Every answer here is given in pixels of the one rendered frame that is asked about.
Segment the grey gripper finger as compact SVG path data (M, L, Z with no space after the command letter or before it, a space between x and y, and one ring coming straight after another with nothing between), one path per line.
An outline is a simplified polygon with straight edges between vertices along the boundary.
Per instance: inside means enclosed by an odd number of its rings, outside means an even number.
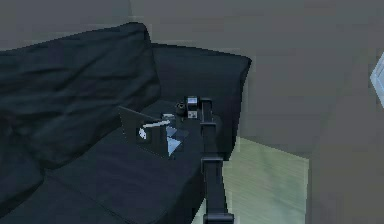
M143 128L152 128L152 127L169 125L170 123L171 123L170 120L162 120L162 121L158 121L158 122L154 122L154 123L143 124L142 127Z

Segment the black laptop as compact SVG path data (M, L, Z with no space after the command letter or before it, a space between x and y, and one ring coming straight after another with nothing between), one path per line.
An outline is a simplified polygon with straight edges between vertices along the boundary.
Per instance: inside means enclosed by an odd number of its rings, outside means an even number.
M174 119L157 119L143 113L119 106L118 111L122 123L123 133L128 143L135 143L141 149L169 158L188 137L189 132L174 126ZM169 125L143 128L143 124L170 120Z

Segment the black sofa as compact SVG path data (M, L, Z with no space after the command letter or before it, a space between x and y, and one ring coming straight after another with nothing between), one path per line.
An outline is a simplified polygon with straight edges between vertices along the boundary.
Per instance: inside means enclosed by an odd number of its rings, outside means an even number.
M0 224L148 224L176 183L165 158L127 142L118 107L211 99L224 164L250 66L155 43L137 22L0 50Z

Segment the pale window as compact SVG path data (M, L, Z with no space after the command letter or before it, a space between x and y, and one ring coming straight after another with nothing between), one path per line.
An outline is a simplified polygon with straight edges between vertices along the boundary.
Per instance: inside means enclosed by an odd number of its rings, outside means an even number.
M378 104L384 109L384 52L380 54L371 72L370 81L378 98Z

